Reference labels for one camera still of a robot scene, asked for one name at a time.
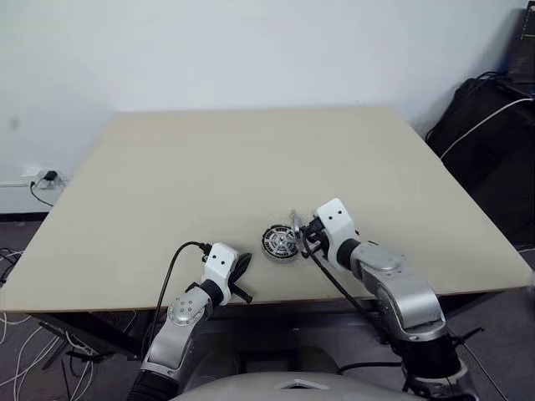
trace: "white wall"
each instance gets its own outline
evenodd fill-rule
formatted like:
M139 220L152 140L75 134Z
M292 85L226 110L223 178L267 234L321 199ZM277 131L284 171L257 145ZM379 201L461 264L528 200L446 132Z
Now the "white wall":
M382 104L423 133L525 0L0 2L0 183L72 175L114 110ZM0 213L47 210L0 188Z

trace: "black cable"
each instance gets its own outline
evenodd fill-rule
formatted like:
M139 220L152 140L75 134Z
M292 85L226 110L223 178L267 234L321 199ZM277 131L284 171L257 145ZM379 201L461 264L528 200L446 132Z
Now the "black cable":
M366 319L366 321L371 324L375 331L379 333L380 335L383 335L384 337L389 337L386 331L379 325L377 322L374 322L372 318L369 316L369 314L365 311L365 309L349 294L345 288L342 287L342 285L334 278L334 276L327 270L327 268L322 264L322 262L318 259L317 256L315 256L312 251L310 250L310 246L307 242L307 234L306 231L303 232L303 244L304 248L307 251L307 253L310 255L312 260L318 265L318 267L321 269L321 271L324 273L324 275L329 279L331 283L336 287L338 291L342 293L342 295L349 301L351 305Z
M344 365L342 368L338 369L336 374L342 374L346 370L356 369L356 368L399 368L402 365L401 362L361 362L361 363L350 363L349 365Z
M62 374L64 376L65 388L67 390L67 399L70 399L69 382L67 380L67 372L65 371L65 364L64 364L63 360L61 361L61 372L62 372Z
M75 371L74 371L74 367L73 367L73 353L74 352L74 347L71 348L71 354L69 355L69 369L70 369L70 372L73 376L75 376L76 378L80 378L80 375L77 374Z
M9 248L1 248L0 249L0 251L4 251L4 250L8 251L9 253L13 253L13 250L11 250ZM4 261L9 263L9 266L6 267L6 270L4 270L2 272L2 275L0 275L0 287L1 287L3 284L6 283L6 280L8 279L8 274L11 272L11 270L13 270L13 268L17 264L18 259L20 258L20 255L13 255L13 258L15 259L14 261L9 259L9 257L3 255L2 253L0 253L0 257L2 257Z
M150 329L149 343L152 342L155 336L156 324L158 322L158 317L160 315L161 303L164 300L164 295L166 294L167 284L169 283L169 278L171 277L171 273L173 272L173 267L175 266L176 258L182 252L184 248L191 246L191 245L201 247L202 244L196 241L188 241L185 244L182 244L181 247L176 250L175 255L173 255L173 258L171 259L171 263L169 264L169 268L167 269L166 279L164 280L164 283L161 286L160 297L158 298L158 303L156 304L154 319L152 321L152 325ZM146 337L143 338L143 342L141 343L141 347L142 347L141 355L145 355L145 339Z
M39 185L39 182L41 182L41 180L37 181L37 184L35 184L33 181L30 183L30 192L32 193L33 197L34 197L35 199L37 199L39 202L44 203L45 205L48 205L48 206L50 206L50 207L54 207L53 204L48 203L48 202L45 201L45 200L42 200L41 198L39 198L37 195L35 195L35 194L33 193L33 188L34 188L34 186Z
M403 383L403 388L401 389L402 392L407 393L409 391L409 375L407 374L407 378L405 379L405 382Z

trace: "gray floor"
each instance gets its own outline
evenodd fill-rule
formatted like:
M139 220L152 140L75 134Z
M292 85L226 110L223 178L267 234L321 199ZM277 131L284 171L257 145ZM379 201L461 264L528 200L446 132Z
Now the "gray floor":
M0 246L23 249L37 229L38 223L0 223ZM527 259L530 258L530 264L535 266L534 252L526 252L523 255ZM535 399L534 305L535 293L531 289L519 289L499 294L450 320L450 326L458 333L467 332L478 326L486 329L470 340L469 345L511 401ZM128 319L130 316L128 312L124 314ZM10 320L17 320L18 317L20 315L9 315ZM8 327L6 341L0 346L0 383L14 375L18 351L26 337L36 327L37 321L34 319L19 326ZM294 332L292 335L297 345L325 349L339 365L397 359L388 347L379 345L365 327L336 330L310 328ZM25 349L22 366L27 366L50 338L50 333L40 332ZM218 339L205 338L204 341L205 344L215 346ZM487 401L500 399L468 355L465 355L465 360L471 367L481 399ZM69 359L63 357L63 361L68 367ZM81 372L83 366L80 363L75 365L75 370ZM126 361L125 357L120 355L101 363L97 366L94 381L83 399L88 401L125 399L138 368L139 363ZM403 377L397 368L361 369L349 372L348 375L382 383L392 388L400 388L403 383ZM69 371L67 378L72 391L77 379L72 377ZM13 399L12 383L0 387L0 399ZM58 360L47 371L42 371L40 365L32 370L26 377L19 399L21 401L68 399L60 361Z

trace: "power outlet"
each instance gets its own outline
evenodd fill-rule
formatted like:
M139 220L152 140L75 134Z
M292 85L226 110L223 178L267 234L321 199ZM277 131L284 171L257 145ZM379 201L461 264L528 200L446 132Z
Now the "power outlet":
M27 186L30 186L32 181L37 184L39 180L41 180L44 175L47 174L47 171L48 170L41 169L38 167L26 169L26 171L24 171L24 174L20 176L20 179Z
M56 184L55 181L46 181L43 180L43 177L51 170L58 173L56 180L64 180L63 175L59 173L59 171L55 169L41 169L39 167L27 169L20 178L21 181L28 186L34 182L36 184L38 183L38 186L36 187L38 189L49 188L51 185Z

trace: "white cable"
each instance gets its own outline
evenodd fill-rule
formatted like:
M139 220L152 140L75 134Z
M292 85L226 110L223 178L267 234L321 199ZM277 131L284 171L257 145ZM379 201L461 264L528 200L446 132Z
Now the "white cable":
M82 351L85 351L86 353L88 351L92 351L92 349L90 347L88 347L87 345L85 345L84 343L82 343L81 341L79 341L80 343L84 344L83 346L82 345L78 345L78 344L75 344L73 343L73 340L70 339L70 336L69 336L69 333L68 332L65 332L65 337L67 338L67 341L69 342L69 344L71 345L71 347L73 348L76 348L76 349L80 349Z
M83 345L75 344L73 342L73 340L71 340L68 332L65 332L65 337L67 338L67 341L69 342L69 344L72 347L84 351L85 353L87 353L88 356L91 356L91 354L93 353L94 350L91 347L89 347L88 345L82 343L78 339L77 339L77 341L79 343L83 344ZM93 380L93 371L94 371L94 366L93 365L94 364L91 361L88 361L87 363L85 363L84 371L82 372L82 375L80 376L80 379L79 379L78 383L76 384L76 388L74 389L74 391L73 391L73 393L71 395L70 401L79 401L84 396L84 394L87 392L87 390L88 390L88 388L89 388L89 386L91 384L91 381ZM84 390L82 390L82 392L78 396L76 396L76 393L78 392L78 389L79 389L80 385L84 381L85 374L87 373L87 369L88 368L91 369L90 373L89 373L89 379L88 379L87 383L85 384Z
M41 326L37 327L35 331L32 334L30 334L28 338L26 338L26 341L24 341L22 347L20 348L20 351L18 352L17 368L15 369L15 379L13 380L13 401L17 401L17 377L18 377L18 370L20 368L20 358L23 356L23 351L28 345L28 343L30 342L30 340L33 338L33 336L35 336L35 334L40 332L41 329L42 329Z
M16 322L11 322L11 321L9 321L9 320L7 320L7 319L2 319L2 318L0 317L0 322L4 322L4 323L6 323L8 326L17 326L17 325L19 325L19 324L21 324L21 323L27 322L27 321L30 320L31 318L32 318L31 316L28 316L28 317L25 317L25 318L22 319L22 320L17 320Z
M49 353L52 350L52 348L54 348L54 346L56 345L58 340L59 340L58 338L52 337L52 339L47 343L47 345L44 346L44 348L41 350L41 352L38 354L38 356L33 359L32 363L37 361L43 355L43 353ZM28 375L28 372L29 372L29 370L27 370L23 374L23 376L20 378L20 383L18 384L18 389L17 389L17 398L15 399L15 401L18 401L20 399L19 398L20 397L20 391L23 388L24 379Z
M2 386L5 386L6 384L9 384L11 383L13 380L15 380L16 378L20 378L23 374L25 374L28 370L30 370L31 368L33 368L35 365L37 365L39 362L41 362L44 357L47 356L48 352L50 352L50 350L52 349L50 348L44 355L42 355L37 361L35 361L34 363L32 363L30 366L28 366L27 368L25 368L21 373L19 374L16 374L15 376L13 376L12 378L9 378L8 380L4 380L3 382L0 383L0 387Z
M451 148L453 148L455 145L457 145L461 140L465 139L472 131L474 131L475 129L479 128L481 125L485 124L489 119L491 119L492 117L494 117L495 115L497 114L500 114L503 110L505 109L509 109L511 106L514 106L515 104L518 104L518 103L521 103L521 102L532 102L533 99L532 98L522 98L522 99L518 99L518 100L515 100L514 102L511 102L509 104L506 104L505 106L503 106L502 108L496 110L494 113L492 113L491 115L489 115L488 117L486 117L485 119L482 119L479 123L477 123L476 125L474 125L473 127L471 127L465 134L463 134L462 136L460 136L459 138L457 138L451 145L448 149L446 149L444 151L444 153L442 154L441 156L441 160L444 159L444 156L446 156L448 154L448 152L451 150Z
M137 317L137 311L134 311L134 316L132 316L132 318L130 319L130 321L128 322L128 324L125 326L125 328L123 329L123 332L126 331L126 329L128 327L130 327L130 324L132 324L132 322L135 320L135 318Z
M88 354L88 356L91 356L92 352L89 349L89 347L87 347L87 349L85 349L84 351L85 351L85 353ZM89 379L88 379L87 383L85 384L85 387L84 387L84 390L82 391L82 393L80 393L78 395L78 397L76 397L76 393L78 392L80 384L82 384L82 382L84 381L85 374L87 373L87 368L89 368L89 367L91 367L91 373L89 374ZM84 396L84 394L87 391L87 389L89 388L89 386L91 384L91 380L93 380L93 363L91 361L88 361L85 364L84 371L82 372L82 375L80 376L80 379L79 379L78 383L76 384L76 388L74 389L73 394L71 395L70 401L78 401L79 399L81 399Z
M87 381L87 383L85 384L85 387L84 387L84 390L82 390L82 393L80 393L80 395L78 397L76 397L75 399L71 399L72 401L79 401L83 396L84 394L87 392L89 386L91 385L91 381L93 380L93 369L94 369L94 364L92 362L88 362L89 363L89 367L90 367L90 372L89 372L89 379Z

